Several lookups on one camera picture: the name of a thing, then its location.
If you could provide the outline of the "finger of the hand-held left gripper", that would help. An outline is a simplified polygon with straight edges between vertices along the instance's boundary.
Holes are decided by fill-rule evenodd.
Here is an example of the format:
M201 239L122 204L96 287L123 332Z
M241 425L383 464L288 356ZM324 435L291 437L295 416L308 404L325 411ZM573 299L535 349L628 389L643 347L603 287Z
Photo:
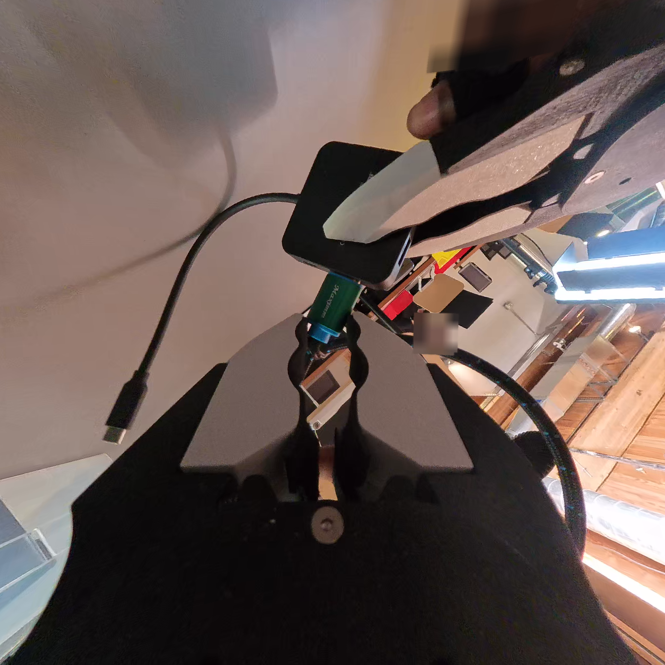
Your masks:
M461 204L488 200L531 181L574 141L585 116L479 163L442 175L430 142L421 141L370 176L325 221L328 239L368 244L425 223Z
M531 217L526 205L515 205L501 212L482 217L457 231L446 233L440 237L423 239L410 247L410 257L452 251L495 241L519 233Z

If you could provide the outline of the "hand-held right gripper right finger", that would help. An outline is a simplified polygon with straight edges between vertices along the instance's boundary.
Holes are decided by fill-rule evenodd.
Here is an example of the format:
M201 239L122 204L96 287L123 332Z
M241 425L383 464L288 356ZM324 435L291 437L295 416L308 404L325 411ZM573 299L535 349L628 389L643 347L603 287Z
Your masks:
M335 432L335 486L342 499L378 499L393 478L474 469L424 359L363 314L346 323L354 389Z

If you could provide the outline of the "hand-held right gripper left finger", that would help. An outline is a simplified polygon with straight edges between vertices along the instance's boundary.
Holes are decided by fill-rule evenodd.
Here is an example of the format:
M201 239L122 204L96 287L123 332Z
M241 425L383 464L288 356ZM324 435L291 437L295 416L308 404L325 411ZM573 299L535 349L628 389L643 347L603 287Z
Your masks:
M319 498L319 444L300 389L307 321L292 314L226 364L180 467L222 473L240 486L267 480L279 500Z

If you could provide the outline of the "black USB hub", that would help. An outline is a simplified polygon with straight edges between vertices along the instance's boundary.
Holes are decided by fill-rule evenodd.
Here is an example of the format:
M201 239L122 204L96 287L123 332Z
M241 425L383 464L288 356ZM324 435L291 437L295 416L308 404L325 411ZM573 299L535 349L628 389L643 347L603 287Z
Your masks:
M217 212L200 229L188 251L144 357L124 384L105 422L103 441L120 444L142 405L147 379L179 295L198 253L228 219L263 204L294 204L282 248L297 261L337 276L349 284L385 290L396 281L413 231L390 231L376 241L356 239L371 207L356 193L401 154L370 146L329 142L318 152L300 194L283 192L248 197Z

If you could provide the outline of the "grey desk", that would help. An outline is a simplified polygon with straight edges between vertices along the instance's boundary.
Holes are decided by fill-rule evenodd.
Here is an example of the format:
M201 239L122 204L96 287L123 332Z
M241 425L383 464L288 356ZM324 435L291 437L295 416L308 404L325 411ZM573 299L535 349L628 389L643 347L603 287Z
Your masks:
M1 476L102 442L194 232L405 150L426 1L1 2Z

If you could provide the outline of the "person's left hand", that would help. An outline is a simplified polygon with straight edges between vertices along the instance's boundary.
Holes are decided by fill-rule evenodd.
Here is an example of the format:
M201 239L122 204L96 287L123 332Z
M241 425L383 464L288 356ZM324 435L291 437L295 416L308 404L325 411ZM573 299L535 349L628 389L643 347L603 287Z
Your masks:
M447 80L437 83L408 112L406 128L419 140L428 140L456 121L452 90Z

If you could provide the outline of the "black round fuzzy object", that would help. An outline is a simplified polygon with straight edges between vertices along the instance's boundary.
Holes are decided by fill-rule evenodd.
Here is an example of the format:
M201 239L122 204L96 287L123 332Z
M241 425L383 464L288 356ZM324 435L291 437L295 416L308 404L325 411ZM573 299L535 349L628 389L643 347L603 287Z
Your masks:
M555 467L553 453L539 431L522 432L513 438L513 442L528 459L540 479L545 478Z

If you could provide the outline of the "LED light panel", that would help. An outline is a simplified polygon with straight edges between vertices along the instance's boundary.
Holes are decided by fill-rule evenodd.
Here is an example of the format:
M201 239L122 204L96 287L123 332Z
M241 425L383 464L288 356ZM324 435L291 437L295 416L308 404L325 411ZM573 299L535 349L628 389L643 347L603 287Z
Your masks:
M558 303L663 303L664 227L573 238L552 271Z

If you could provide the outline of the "clear plastic bin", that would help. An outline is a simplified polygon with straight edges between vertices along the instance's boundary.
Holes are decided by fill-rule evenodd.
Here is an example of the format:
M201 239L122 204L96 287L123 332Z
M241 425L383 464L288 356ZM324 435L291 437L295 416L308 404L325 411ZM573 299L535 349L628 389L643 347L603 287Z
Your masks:
M1 663L28 637L58 584L72 504L109 467L89 458L1 480Z

